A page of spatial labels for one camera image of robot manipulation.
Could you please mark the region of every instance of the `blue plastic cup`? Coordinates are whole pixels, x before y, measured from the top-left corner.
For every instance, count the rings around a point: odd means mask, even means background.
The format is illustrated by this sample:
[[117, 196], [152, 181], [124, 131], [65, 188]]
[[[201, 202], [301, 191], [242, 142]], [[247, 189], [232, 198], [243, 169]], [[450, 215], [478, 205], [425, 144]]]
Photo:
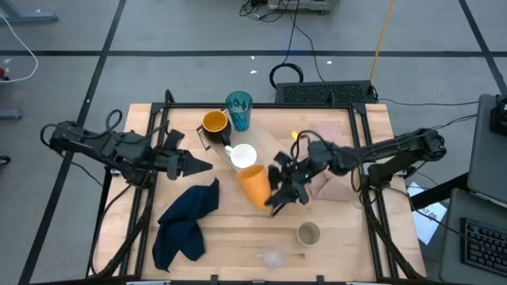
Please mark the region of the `blue plastic cup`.
[[225, 100], [236, 131], [246, 131], [250, 125], [252, 97], [244, 91], [234, 91]]

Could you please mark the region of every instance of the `dark blue cloth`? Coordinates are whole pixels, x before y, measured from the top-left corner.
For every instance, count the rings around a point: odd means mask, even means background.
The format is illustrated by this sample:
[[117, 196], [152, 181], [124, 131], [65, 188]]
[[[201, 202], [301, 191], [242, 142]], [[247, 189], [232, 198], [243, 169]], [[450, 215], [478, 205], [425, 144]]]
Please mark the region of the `dark blue cloth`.
[[219, 180], [209, 186], [192, 186], [160, 217], [153, 260], [157, 269], [168, 271], [178, 250], [193, 261], [204, 254], [203, 234], [197, 219], [219, 207]]

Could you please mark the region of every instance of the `wooden tabletop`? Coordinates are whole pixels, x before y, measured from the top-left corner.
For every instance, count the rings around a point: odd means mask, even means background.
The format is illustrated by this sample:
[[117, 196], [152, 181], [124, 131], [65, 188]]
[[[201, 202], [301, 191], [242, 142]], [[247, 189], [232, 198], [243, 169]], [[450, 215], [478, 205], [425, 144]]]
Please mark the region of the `wooden tabletop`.
[[[150, 104], [132, 104], [125, 130], [145, 134], [150, 108]], [[386, 105], [370, 104], [367, 110], [373, 142], [392, 139]], [[170, 127], [185, 133], [180, 148], [190, 150], [194, 157], [212, 163], [213, 170], [177, 180], [168, 180], [165, 173], [158, 175], [142, 278], [209, 280], [210, 275], [218, 275], [220, 280], [314, 281], [316, 275], [324, 275], [326, 281], [374, 281], [367, 224], [364, 211], [358, 207], [358, 203], [314, 199], [307, 205], [287, 205], [275, 218], [268, 218], [265, 212], [255, 210], [247, 200], [234, 178], [235, 171], [213, 150], [204, 150], [196, 128], [207, 111], [201, 108], [170, 109]], [[294, 141], [291, 132], [307, 129], [313, 124], [339, 124], [346, 143], [350, 146], [353, 144], [347, 110], [254, 109], [252, 120], [269, 131], [286, 152]], [[361, 145], [364, 145], [359, 116], [356, 116], [356, 121]], [[157, 220], [189, 187], [210, 184], [215, 177], [220, 180], [219, 209], [198, 221], [204, 235], [206, 253], [195, 262], [178, 253], [169, 267], [170, 273], [157, 270], [151, 254], [158, 231]], [[405, 191], [404, 182], [399, 177], [394, 178], [391, 185]], [[122, 177], [114, 177], [108, 202], [125, 186]], [[133, 194], [132, 189], [118, 199], [102, 223], [94, 257], [97, 270], [107, 264], [125, 239]], [[384, 191], [383, 195], [393, 242], [413, 267], [425, 275], [407, 198], [395, 191]], [[318, 224], [322, 231], [320, 242], [313, 247], [302, 246], [295, 236], [297, 226], [307, 221]], [[136, 242], [132, 246], [128, 269], [131, 274], [134, 272], [137, 247]], [[259, 257], [272, 247], [281, 250], [284, 255], [281, 268], [268, 269]], [[379, 247], [383, 274], [389, 276], [381, 240]]]

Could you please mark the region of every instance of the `white paper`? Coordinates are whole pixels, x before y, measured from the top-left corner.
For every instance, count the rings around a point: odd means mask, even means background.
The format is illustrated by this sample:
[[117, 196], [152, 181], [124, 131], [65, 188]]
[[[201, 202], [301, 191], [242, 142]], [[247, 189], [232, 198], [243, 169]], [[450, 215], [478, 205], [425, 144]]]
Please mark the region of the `white paper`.
[[[419, 188], [419, 186], [412, 182], [412, 184], [408, 188], [408, 193], [411, 196], [417, 195], [424, 190]], [[434, 203], [425, 208], [419, 210], [421, 213], [424, 213], [430, 217], [435, 218], [438, 222], [442, 221], [442, 218], [445, 215], [447, 209], [442, 206], [441, 203]], [[412, 212], [412, 216], [414, 217], [415, 230], [417, 231], [417, 237], [420, 241], [424, 242], [425, 245], [428, 245], [429, 241], [435, 234], [436, 228], [438, 228], [438, 223], [432, 221], [429, 218], [419, 214], [417, 211]]]

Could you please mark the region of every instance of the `concrete floor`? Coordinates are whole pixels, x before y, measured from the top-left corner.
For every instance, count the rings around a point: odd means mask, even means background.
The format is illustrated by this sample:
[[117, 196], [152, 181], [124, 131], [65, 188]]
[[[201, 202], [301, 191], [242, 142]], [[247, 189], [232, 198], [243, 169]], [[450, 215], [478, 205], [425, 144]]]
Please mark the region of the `concrete floor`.
[[[23, 120], [0, 122], [0, 152], [13, 159], [9, 166], [0, 169], [2, 284], [14, 284], [20, 278], [62, 161], [40, 143], [39, 130], [47, 123], [77, 119], [120, 0], [16, 3], [25, 11], [55, 11], [59, 21], [14, 26], [19, 37], [34, 51], [41, 51], [41, 55], [33, 78], [6, 86], [0, 97], [2, 108], [24, 111]], [[467, 0], [467, 4], [487, 47], [491, 51], [507, 51], [507, 2]], [[250, 56], [262, 50], [285, 50], [292, 23], [286, 16], [276, 23], [251, 21], [238, 15], [240, 5], [234, 0], [127, 0], [111, 51], [204, 51], [200, 55], [206, 56], [108, 56], [103, 70], [99, 69], [101, 77], [86, 127], [100, 131], [110, 110], [120, 108], [126, 112], [131, 103], [161, 101], [166, 88], [171, 89], [178, 102], [221, 102], [238, 89], [250, 93], [256, 102], [273, 102], [275, 94], [268, 74], [283, 56]], [[298, 26], [312, 37], [319, 51], [374, 51], [388, 5], [388, 0], [342, 0], [340, 9], [326, 16], [301, 13]], [[11, 78], [25, 76], [33, 68], [30, 57], [12, 55], [22, 49], [10, 31], [0, 26], [0, 67], [9, 67]], [[292, 49], [310, 50], [311, 46], [295, 31]], [[400, 0], [395, 3], [383, 50], [481, 48], [457, 0]], [[44, 56], [42, 51], [76, 53], [46, 52], [49, 56]], [[251, 52], [214, 56], [205, 51]], [[379, 59], [373, 83], [381, 97], [403, 102], [456, 103], [474, 101], [482, 93], [499, 92], [482, 56], [413, 55], [416, 56]], [[507, 76], [505, 53], [495, 55], [504, 56], [494, 62]], [[339, 81], [367, 79], [373, 58], [319, 56], [317, 60], [324, 79]], [[289, 62], [303, 69], [305, 81], [318, 81], [312, 57], [294, 56]], [[290, 71], [276, 74], [277, 82], [295, 80]], [[396, 134], [444, 124], [475, 112], [473, 105], [406, 107], [388, 103], [388, 108]], [[466, 172], [474, 125], [470, 120], [443, 129], [440, 133], [446, 138], [448, 155], [421, 171], [439, 183]], [[96, 177], [103, 177], [103, 168], [96, 162], [80, 155], [74, 160]], [[414, 180], [421, 186], [432, 186], [424, 177], [416, 175]], [[32, 283], [85, 275], [100, 193], [101, 189], [80, 169], [71, 167]], [[437, 235], [430, 247], [423, 247], [431, 277], [438, 270], [438, 251], [434, 249], [438, 240]]]

